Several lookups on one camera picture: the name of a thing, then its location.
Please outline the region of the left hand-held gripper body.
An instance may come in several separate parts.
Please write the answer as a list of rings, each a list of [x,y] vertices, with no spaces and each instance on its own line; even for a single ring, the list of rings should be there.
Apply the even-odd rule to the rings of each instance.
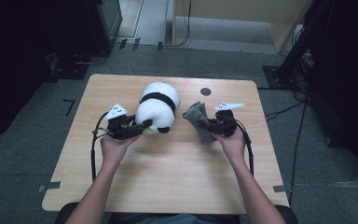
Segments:
[[[135,129],[131,123],[126,121],[128,111],[121,105],[115,104],[103,116],[103,119],[108,122],[105,132],[112,138],[118,140],[126,140],[136,135]]]

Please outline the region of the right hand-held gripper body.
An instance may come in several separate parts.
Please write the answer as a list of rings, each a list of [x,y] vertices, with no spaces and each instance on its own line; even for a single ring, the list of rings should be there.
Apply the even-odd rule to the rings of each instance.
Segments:
[[[234,134],[238,125],[240,124],[235,118],[232,110],[234,108],[240,108],[245,106],[245,103],[225,103],[216,106],[215,110],[215,118],[218,122],[218,126],[220,128],[220,133],[223,136],[229,137]]]

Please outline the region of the grey cloth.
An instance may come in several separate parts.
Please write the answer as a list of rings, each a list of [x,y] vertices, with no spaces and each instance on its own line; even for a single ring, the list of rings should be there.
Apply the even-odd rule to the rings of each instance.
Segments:
[[[182,114],[182,118],[186,119],[194,127],[203,145],[211,144],[215,141],[215,138],[208,131],[209,120],[205,103],[197,101]]]

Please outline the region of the panda plush toy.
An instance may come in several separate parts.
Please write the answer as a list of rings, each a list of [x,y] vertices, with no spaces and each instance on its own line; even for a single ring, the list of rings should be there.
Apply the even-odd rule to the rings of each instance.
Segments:
[[[150,119],[152,124],[144,129],[144,133],[167,133],[174,124],[179,105],[180,97],[175,87],[166,82],[150,83],[141,94],[135,123]]]

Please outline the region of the person's right hand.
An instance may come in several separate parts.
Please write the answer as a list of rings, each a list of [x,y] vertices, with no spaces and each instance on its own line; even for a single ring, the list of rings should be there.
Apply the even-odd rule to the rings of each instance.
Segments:
[[[244,163],[245,140],[239,129],[229,137],[217,133],[213,137],[221,144],[230,163]]]

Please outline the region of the person's left hand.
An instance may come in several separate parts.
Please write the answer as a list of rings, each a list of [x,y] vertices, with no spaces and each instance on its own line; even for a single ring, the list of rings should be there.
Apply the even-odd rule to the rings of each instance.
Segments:
[[[135,136],[126,140],[117,140],[109,135],[104,136],[100,140],[103,154],[102,167],[109,167],[110,169],[117,168],[123,160],[128,147],[138,139],[139,136]]]

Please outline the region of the black angled floor tape mark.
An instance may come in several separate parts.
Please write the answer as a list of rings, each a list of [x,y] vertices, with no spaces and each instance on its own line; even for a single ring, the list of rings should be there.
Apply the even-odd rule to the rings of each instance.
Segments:
[[[63,99],[63,101],[69,104],[68,109],[65,113],[65,116],[68,117],[73,109],[73,106],[74,106],[76,100],[75,99]]]

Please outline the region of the black floor plate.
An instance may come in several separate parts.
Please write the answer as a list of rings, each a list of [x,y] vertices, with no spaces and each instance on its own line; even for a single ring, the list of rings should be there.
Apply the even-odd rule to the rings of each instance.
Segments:
[[[86,63],[79,63],[72,56],[51,53],[45,59],[51,70],[47,79],[50,83],[55,83],[59,79],[82,80],[89,68]]]

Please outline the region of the person's legs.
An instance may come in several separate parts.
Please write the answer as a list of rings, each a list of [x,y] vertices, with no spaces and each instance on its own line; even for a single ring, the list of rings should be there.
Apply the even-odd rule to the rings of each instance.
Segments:
[[[113,213],[108,224],[241,224],[238,215]]]

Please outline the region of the black metal stand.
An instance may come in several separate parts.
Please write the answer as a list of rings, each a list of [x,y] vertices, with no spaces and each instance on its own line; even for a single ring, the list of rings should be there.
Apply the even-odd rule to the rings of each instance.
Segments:
[[[324,19],[324,14],[333,4],[334,0],[316,0],[312,3],[305,16],[305,28],[280,66],[264,65],[263,72],[272,90],[298,90],[301,85],[296,81],[296,65],[305,54],[318,24]]]

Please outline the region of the black equipment case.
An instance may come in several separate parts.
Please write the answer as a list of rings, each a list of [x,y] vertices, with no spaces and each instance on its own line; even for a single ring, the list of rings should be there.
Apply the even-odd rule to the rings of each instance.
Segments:
[[[118,0],[87,0],[91,30],[99,54],[109,53],[122,23]]]

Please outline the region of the wooden cabinet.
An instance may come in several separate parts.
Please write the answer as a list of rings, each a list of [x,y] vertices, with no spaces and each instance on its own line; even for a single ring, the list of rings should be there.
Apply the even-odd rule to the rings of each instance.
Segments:
[[[172,42],[177,17],[264,22],[277,52],[303,21],[313,0],[173,0]]]

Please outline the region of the dark curtain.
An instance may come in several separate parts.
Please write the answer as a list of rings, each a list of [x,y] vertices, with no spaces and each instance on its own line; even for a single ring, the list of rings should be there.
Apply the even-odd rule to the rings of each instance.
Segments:
[[[330,139],[358,157],[358,0],[316,0],[306,27],[307,81],[326,103],[319,113]]]
[[[49,54],[63,56],[64,32],[85,0],[0,0],[0,134],[50,76]]]

